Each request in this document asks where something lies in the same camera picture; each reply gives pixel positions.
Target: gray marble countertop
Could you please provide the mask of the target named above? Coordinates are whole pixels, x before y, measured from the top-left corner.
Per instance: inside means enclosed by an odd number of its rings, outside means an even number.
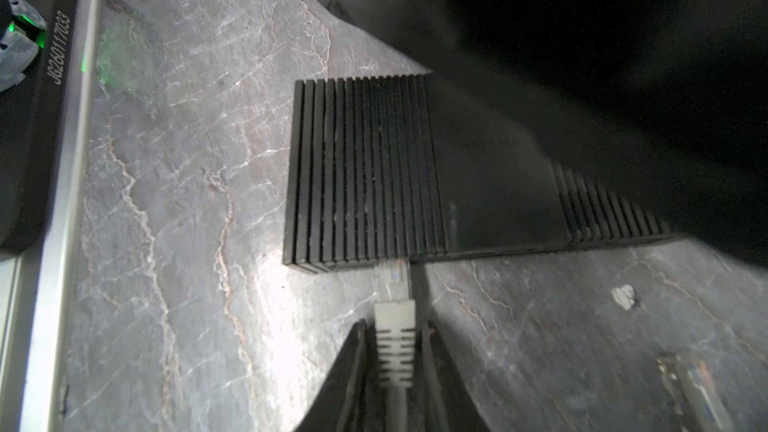
[[[65,431],[297,425],[375,297],[280,264],[293,81],[420,71],[315,0],[104,0]],[[765,271],[696,241],[413,280],[494,430],[676,430],[654,360],[686,350],[765,428]]]

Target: green led light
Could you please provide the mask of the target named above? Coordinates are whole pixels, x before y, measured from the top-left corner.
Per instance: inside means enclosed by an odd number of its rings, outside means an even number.
[[[38,34],[38,39],[36,42],[38,44],[38,47],[40,47],[41,49],[45,48],[45,36],[46,36],[45,31]]]
[[[38,27],[38,26],[37,26],[37,24],[35,24],[34,22],[32,22],[32,21],[29,19],[29,17],[27,17],[26,15],[22,14],[22,15],[20,15],[20,17],[21,17],[21,18],[23,18],[24,20],[26,20],[27,22],[29,22],[30,24],[32,24],[32,26],[33,26],[35,29],[39,29],[39,28],[40,28],[40,27]]]

